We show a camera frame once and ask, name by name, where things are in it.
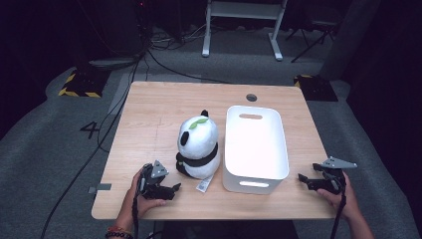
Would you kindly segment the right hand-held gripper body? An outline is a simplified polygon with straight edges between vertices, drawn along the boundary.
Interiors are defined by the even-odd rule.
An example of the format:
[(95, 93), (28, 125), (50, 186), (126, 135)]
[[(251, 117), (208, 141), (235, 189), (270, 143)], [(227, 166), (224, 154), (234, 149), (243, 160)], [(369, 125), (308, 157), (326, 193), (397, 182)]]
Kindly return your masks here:
[(357, 164), (330, 156), (321, 163), (314, 163), (313, 168), (315, 171), (321, 172), (323, 176), (323, 179), (315, 183), (323, 184), (322, 189), (328, 192), (340, 194), (346, 186), (343, 171), (347, 168), (357, 168)]

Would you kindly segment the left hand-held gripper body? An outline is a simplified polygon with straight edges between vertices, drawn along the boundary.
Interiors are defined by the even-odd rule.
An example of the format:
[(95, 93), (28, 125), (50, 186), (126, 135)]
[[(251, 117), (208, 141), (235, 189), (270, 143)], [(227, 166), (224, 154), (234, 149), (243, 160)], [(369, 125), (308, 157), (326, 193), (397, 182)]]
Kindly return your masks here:
[(160, 199), (163, 193), (169, 192), (168, 187), (160, 185), (167, 174), (168, 170), (158, 160), (145, 164), (138, 181), (138, 193), (145, 199)]

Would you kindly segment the person's left hand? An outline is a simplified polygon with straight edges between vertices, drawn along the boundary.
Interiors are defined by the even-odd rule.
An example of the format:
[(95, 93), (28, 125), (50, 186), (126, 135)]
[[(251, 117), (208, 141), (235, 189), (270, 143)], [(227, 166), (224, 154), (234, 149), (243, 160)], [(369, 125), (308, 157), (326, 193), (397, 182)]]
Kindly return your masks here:
[(132, 184), (127, 194), (129, 197), (129, 204), (132, 204), (133, 198), (137, 198), (137, 218), (140, 219), (143, 215), (152, 208), (164, 206), (166, 201), (163, 199), (145, 199), (142, 195), (136, 195), (137, 184), (141, 176), (139, 171), (132, 179)]

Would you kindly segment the panda plush toy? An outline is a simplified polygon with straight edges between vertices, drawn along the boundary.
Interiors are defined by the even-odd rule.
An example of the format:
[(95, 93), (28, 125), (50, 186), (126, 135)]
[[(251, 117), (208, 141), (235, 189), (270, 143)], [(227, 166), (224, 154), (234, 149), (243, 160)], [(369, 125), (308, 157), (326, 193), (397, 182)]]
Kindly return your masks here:
[(206, 110), (187, 119), (180, 127), (177, 140), (176, 169), (200, 179), (196, 189), (205, 192), (217, 171), (221, 156), (218, 128)]

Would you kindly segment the white plastic storage box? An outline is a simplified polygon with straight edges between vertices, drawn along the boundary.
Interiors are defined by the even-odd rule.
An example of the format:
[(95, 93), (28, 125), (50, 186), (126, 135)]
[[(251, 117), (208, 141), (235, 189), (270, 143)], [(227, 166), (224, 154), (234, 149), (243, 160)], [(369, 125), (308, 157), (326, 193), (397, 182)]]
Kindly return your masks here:
[(223, 185), (270, 194), (290, 172), (284, 126), (273, 109), (231, 106), (226, 114)]

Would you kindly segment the grey tape strip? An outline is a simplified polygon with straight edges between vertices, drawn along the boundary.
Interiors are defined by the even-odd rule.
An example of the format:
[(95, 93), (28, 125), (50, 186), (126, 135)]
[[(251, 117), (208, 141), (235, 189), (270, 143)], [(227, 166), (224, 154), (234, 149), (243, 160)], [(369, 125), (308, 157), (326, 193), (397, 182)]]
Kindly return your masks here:
[(99, 191), (110, 190), (110, 183), (100, 183), (97, 186), (90, 186), (88, 189), (88, 194), (97, 194)]

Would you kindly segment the black yellow striped floor plate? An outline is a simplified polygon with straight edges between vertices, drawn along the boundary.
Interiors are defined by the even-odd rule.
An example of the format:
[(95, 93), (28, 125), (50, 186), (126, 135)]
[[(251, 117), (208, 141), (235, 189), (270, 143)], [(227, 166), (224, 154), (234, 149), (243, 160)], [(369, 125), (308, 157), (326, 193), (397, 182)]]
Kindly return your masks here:
[(110, 71), (83, 73), (73, 70), (59, 91), (59, 96), (101, 98)]
[(297, 75), (294, 86), (302, 90), (307, 101), (337, 102), (337, 96), (329, 81), (320, 76)]

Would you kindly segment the dark stand base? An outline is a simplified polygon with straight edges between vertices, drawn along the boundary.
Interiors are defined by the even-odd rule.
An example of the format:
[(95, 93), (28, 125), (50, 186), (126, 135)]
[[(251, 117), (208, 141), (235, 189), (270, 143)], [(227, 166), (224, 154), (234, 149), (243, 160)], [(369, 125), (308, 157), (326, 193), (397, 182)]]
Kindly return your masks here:
[(134, 65), (137, 62), (137, 58), (106, 58), (99, 60), (92, 60), (90, 64), (98, 70), (102, 71), (114, 71), (124, 69)]

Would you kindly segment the grey curtain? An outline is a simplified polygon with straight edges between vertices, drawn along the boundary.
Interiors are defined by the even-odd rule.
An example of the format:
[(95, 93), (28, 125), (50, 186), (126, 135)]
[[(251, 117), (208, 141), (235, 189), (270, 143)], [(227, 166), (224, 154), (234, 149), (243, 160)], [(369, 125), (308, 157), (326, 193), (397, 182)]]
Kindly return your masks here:
[(336, 39), (319, 71), (328, 81), (340, 80), (367, 31), (381, 0), (352, 0)]

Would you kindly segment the black tripod stand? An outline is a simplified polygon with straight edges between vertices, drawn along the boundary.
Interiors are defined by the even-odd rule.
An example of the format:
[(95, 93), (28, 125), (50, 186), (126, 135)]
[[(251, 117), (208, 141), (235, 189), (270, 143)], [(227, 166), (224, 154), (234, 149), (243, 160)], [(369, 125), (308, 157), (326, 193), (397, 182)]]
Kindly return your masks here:
[(326, 37), (333, 40), (332, 33), (337, 25), (338, 23), (334, 21), (307, 19), (302, 28), (295, 29), (286, 40), (290, 40), (297, 32), (300, 32), (307, 46), (292, 59), (292, 63), (295, 63), (317, 44), (323, 44)]

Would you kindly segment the white metal table frame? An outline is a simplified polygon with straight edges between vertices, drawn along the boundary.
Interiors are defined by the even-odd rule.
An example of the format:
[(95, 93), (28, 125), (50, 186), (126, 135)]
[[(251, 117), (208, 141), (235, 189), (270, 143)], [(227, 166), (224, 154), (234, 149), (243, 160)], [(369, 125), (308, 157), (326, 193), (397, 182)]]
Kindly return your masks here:
[(206, 30), (202, 48), (202, 56), (207, 58), (210, 55), (211, 43), (211, 19), (213, 17), (244, 18), (258, 20), (274, 20), (275, 27), (272, 33), (268, 34), (275, 59), (281, 61), (284, 57), (279, 48), (277, 37), (284, 18), (288, 0), (281, 3), (245, 3), (245, 2), (223, 2), (218, 0), (207, 0), (206, 7)]

